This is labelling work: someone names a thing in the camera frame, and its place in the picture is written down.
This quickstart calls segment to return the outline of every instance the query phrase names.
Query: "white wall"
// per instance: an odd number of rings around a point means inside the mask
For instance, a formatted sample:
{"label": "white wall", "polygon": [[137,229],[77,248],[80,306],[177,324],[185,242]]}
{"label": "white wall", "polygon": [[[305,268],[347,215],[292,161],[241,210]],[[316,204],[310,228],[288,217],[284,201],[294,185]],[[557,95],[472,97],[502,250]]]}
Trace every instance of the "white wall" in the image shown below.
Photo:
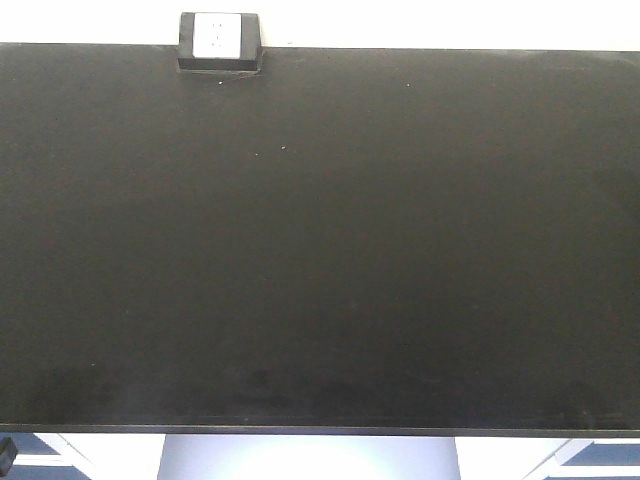
{"label": "white wall", "polygon": [[457,437],[462,480],[521,480],[567,442],[563,438]]}
{"label": "white wall", "polygon": [[459,480],[453,438],[167,435],[158,480]]}
{"label": "white wall", "polygon": [[95,467],[99,480],[155,480],[164,435],[66,433],[62,437]]}
{"label": "white wall", "polygon": [[259,13],[270,46],[640,50],[637,0],[4,0],[0,42],[174,44],[181,11]]}

